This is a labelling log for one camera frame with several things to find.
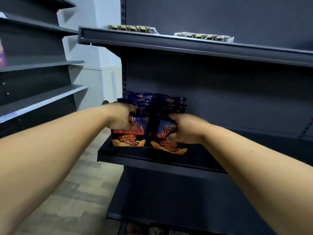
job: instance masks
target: dark gray shelf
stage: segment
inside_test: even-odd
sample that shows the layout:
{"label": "dark gray shelf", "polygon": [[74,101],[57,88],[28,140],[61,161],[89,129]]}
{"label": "dark gray shelf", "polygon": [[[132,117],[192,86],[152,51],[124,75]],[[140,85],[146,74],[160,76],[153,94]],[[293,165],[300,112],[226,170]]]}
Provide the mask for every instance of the dark gray shelf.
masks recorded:
{"label": "dark gray shelf", "polygon": [[12,24],[18,24],[18,25],[24,25],[24,26],[29,26],[33,28],[39,28],[43,30],[48,30],[52,32],[56,32],[61,36],[68,36],[68,35],[77,35],[78,31],[76,30],[71,30],[67,28],[63,28],[57,25],[52,25],[52,24],[47,24],[41,21],[36,21],[16,15],[12,15],[9,13],[3,13],[0,12],[0,21],[2,22],[9,22]]}
{"label": "dark gray shelf", "polygon": [[107,218],[220,234],[274,235],[230,176],[215,174],[205,180],[124,167]]}
{"label": "dark gray shelf", "polygon": [[35,64],[26,64],[26,65],[15,65],[15,66],[7,66],[0,67],[1,72],[11,72],[11,71],[20,71],[26,69],[36,69],[36,68],[47,68],[47,67],[55,67],[55,66],[63,66],[70,64],[79,64],[84,63],[85,61],[65,61],[65,62],[55,62],[55,63],[35,63]]}
{"label": "dark gray shelf", "polygon": [[45,106],[49,103],[65,98],[71,94],[88,88],[82,85],[69,85],[55,90],[51,90],[39,95],[35,95],[20,101],[0,106],[0,123],[12,118],[26,114],[32,110]]}
{"label": "dark gray shelf", "polygon": [[47,0],[47,1],[49,1],[50,3],[53,3],[59,9],[76,7],[75,3],[73,3],[69,0]]}
{"label": "dark gray shelf", "polygon": [[240,43],[226,43],[178,36],[80,27],[79,43],[108,48],[122,58],[130,51],[156,50],[177,54],[313,67],[313,52]]}

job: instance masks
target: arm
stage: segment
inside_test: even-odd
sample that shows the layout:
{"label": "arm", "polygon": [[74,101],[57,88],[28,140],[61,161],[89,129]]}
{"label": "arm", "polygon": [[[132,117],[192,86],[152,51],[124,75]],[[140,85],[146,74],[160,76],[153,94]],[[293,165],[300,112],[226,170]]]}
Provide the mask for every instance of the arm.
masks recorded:
{"label": "arm", "polygon": [[313,167],[189,114],[169,141],[201,143],[278,235],[313,231]]}
{"label": "arm", "polygon": [[55,191],[102,129],[130,127],[134,108],[89,108],[0,139],[0,234],[12,234]]}

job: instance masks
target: store aisle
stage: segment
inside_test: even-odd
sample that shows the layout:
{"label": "store aisle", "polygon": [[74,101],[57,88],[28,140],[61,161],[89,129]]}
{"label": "store aisle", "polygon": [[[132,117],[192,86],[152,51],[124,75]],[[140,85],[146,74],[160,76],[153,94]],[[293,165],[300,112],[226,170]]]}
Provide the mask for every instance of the store aisle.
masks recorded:
{"label": "store aisle", "polygon": [[123,166],[97,162],[97,151],[110,135],[104,129],[83,153],[65,181],[15,235],[116,235],[119,222],[105,214]]}

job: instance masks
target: left hand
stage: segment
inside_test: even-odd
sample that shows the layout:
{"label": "left hand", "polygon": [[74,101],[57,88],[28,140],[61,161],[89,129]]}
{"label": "left hand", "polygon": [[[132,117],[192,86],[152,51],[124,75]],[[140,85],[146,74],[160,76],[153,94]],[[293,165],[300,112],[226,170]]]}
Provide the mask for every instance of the left hand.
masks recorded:
{"label": "left hand", "polygon": [[130,112],[136,112],[136,107],[131,104],[113,102],[101,106],[105,110],[107,127],[110,129],[129,130],[131,125],[128,122]]}

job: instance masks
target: white wall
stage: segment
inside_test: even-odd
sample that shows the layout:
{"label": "white wall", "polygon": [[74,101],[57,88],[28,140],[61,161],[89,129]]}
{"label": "white wall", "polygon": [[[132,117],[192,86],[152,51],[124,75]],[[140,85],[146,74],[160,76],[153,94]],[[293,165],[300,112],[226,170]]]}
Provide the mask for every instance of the white wall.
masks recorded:
{"label": "white wall", "polygon": [[[74,8],[57,12],[61,27],[78,30],[79,26],[103,28],[120,24],[120,0],[70,0]],[[72,65],[69,72],[73,84],[87,85],[84,97],[75,95],[78,110],[99,106],[104,100],[122,97],[120,58],[104,47],[81,45],[77,36],[63,39],[67,60],[84,60],[82,66]]]}

